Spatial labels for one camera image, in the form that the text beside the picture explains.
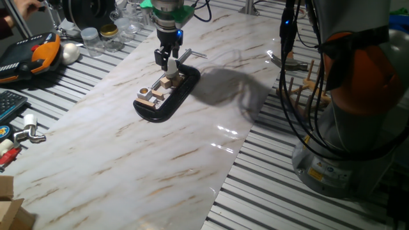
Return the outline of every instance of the white cylinder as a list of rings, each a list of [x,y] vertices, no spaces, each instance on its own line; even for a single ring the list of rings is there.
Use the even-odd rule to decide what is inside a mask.
[[[5,139],[2,143],[0,143],[0,158],[3,157],[3,155],[13,147],[14,143],[9,139]]]
[[[37,127],[37,117],[33,114],[27,114],[24,116],[24,127],[28,125],[35,125]]]
[[[175,77],[178,73],[178,67],[176,65],[176,60],[170,57],[167,60],[167,72],[165,73],[166,77],[171,79]]]

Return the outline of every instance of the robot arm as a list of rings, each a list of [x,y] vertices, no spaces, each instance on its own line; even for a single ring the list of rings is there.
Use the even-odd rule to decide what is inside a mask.
[[[182,27],[194,16],[194,7],[185,6],[184,0],[145,0],[142,9],[149,9],[157,28],[160,48],[155,50],[156,64],[167,71],[167,60],[172,54],[179,57],[183,45]]]

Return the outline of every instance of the marble surface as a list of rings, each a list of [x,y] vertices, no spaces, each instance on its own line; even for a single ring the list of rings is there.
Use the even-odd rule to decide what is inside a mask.
[[[183,30],[182,48],[208,58],[185,62],[202,78],[171,119],[132,106],[162,75],[153,33],[7,168],[35,229],[201,228],[279,73],[279,21],[213,9]]]

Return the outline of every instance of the red object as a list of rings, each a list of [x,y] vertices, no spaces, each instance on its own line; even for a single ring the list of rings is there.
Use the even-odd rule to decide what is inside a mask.
[[[35,45],[31,48],[31,51],[34,52],[38,47],[40,47],[40,45]]]
[[[21,148],[12,148],[0,158],[0,165],[9,164],[15,160],[17,155],[21,152]]]

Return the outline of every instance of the metal bracket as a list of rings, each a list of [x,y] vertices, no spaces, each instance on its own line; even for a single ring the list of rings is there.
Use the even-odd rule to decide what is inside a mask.
[[[260,12],[254,7],[254,0],[246,0],[245,6],[238,11],[239,13],[245,13],[248,15],[258,16]]]

